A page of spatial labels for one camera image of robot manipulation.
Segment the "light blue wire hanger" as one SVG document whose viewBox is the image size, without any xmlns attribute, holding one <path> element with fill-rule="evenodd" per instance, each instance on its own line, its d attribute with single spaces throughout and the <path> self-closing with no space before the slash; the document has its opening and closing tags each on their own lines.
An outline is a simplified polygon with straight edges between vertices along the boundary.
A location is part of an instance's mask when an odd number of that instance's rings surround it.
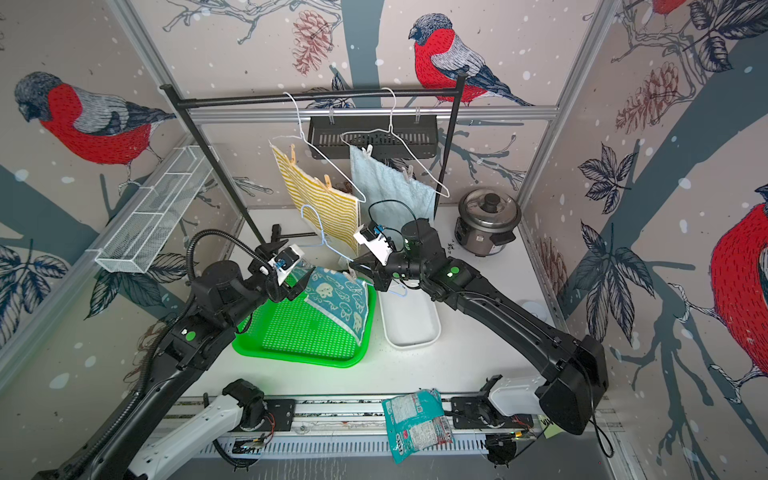
<svg viewBox="0 0 768 480">
<path fill-rule="evenodd" d="M 347 256 L 347 255 L 345 255 L 341 251 L 335 249 L 328 242 L 328 240 L 326 238 L 326 235 L 325 235 L 325 230 L 323 228 L 322 220 L 321 220 L 321 218 L 319 216 L 319 213 L 317 212 L 317 210 L 314 207 L 312 207 L 311 205 L 308 205 L 308 204 L 302 205 L 301 208 L 299 209 L 299 212 L 300 212 L 300 215 L 301 215 L 302 219 L 307 220 L 307 217 L 305 216 L 305 213 L 304 213 L 306 209 L 309 209 L 311 212 L 313 212 L 315 218 L 317 219 L 317 223 L 318 223 L 317 231 L 319 232 L 319 233 L 317 233 L 317 236 L 320 238 L 320 243 L 319 244 L 317 244 L 317 245 L 309 245 L 308 247 L 320 247 L 320 246 L 327 247 L 333 253 L 337 254 L 340 257 L 340 259 L 343 259 L 344 261 L 346 261 L 346 266 L 348 268 L 351 267 L 352 262 L 353 262 L 354 259 L 349 257 L 349 256 Z M 386 293 L 389 293 L 390 295 L 395 295 L 395 296 L 400 297 L 400 298 L 406 298 L 408 296 L 408 293 L 407 293 L 406 289 L 404 289 L 402 293 L 400 293 L 398 291 L 386 292 Z"/>
</svg>

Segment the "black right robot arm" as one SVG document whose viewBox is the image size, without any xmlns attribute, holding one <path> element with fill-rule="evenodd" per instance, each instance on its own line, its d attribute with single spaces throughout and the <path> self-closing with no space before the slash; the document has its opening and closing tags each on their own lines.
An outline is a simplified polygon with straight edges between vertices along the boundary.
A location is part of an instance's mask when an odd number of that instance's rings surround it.
<svg viewBox="0 0 768 480">
<path fill-rule="evenodd" d="M 535 391 L 543 413 L 564 431 L 582 434 L 608 389 L 603 345 L 591 335 L 576 339 L 507 298 L 478 269 L 447 255 L 427 219 L 408 222 L 401 234 L 404 246 L 397 249 L 376 223 L 359 226 L 353 237 L 368 251 L 351 268 L 380 292 L 394 280 L 416 281 L 432 301 L 486 326 L 543 377 Z"/>
</svg>

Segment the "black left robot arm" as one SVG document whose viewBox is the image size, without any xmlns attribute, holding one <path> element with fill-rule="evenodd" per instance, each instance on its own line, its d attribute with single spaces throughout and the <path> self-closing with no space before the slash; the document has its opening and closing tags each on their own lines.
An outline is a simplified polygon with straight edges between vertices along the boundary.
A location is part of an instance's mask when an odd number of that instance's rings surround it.
<svg viewBox="0 0 768 480">
<path fill-rule="evenodd" d="M 231 260 L 195 269 L 197 244 L 216 236 L 251 258 L 244 277 Z M 135 388 L 96 433 L 56 469 L 37 479 L 166 479 L 202 447 L 238 426 L 254 428 L 266 415 L 263 392 L 248 381 L 228 384 L 202 413 L 157 442 L 149 440 L 169 410 L 220 354 L 247 332 L 252 314 L 267 302 L 296 299 L 310 280 L 285 280 L 304 253 L 286 240 L 248 247 L 217 229 L 195 234 L 186 254 L 190 295 L 181 314 L 151 344 Z"/>
</svg>

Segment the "teal patterned towel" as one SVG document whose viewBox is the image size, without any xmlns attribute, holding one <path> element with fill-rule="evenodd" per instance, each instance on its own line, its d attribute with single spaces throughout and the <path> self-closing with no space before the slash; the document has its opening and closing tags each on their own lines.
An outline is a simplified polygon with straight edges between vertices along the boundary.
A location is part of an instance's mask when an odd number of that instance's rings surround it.
<svg viewBox="0 0 768 480">
<path fill-rule="evenodd" d="M 368 289 L 363 282 L 316 267 L 304 293 L 306 303 L 350 335 L 357 346 L 362 344 L 369 315 Z"/>
</svg>

